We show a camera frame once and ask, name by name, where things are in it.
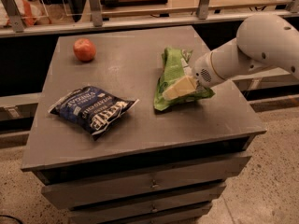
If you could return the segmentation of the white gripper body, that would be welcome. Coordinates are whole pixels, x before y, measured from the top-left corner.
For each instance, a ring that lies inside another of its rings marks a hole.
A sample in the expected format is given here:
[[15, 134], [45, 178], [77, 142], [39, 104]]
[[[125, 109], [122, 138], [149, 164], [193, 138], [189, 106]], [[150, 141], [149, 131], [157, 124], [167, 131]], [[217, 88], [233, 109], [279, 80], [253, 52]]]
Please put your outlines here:
[[215, 50], [198, 58], [192, 65], [192, 74], [205, 88], [211, 88], [221, 84], [225, 79], [219, 72], [220, 62]]

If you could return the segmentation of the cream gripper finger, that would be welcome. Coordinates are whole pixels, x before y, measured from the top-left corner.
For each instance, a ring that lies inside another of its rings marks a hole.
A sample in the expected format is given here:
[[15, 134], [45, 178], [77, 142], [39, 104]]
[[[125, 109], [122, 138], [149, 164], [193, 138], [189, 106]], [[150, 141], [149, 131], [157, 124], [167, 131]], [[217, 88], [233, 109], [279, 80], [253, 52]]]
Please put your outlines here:
[[166, 101], [174, 100], [196, 91], [197, 80], [191, 76], [184, 76], [177, 80], [163, 92]]

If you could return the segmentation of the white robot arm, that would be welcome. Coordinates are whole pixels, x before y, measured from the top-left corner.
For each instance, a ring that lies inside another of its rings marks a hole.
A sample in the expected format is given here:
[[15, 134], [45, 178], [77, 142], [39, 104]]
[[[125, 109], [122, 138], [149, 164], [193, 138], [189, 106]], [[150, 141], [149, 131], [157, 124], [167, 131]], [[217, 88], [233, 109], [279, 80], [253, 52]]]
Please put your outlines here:
[[252, 15], [241, 23], [236, 38], [183, 67], [184, 75], [162, 92], [165, 100], [208, 97], [212, 87], [229, 78], [271, 67], [299, 78], [299, 32], [277, 15]]

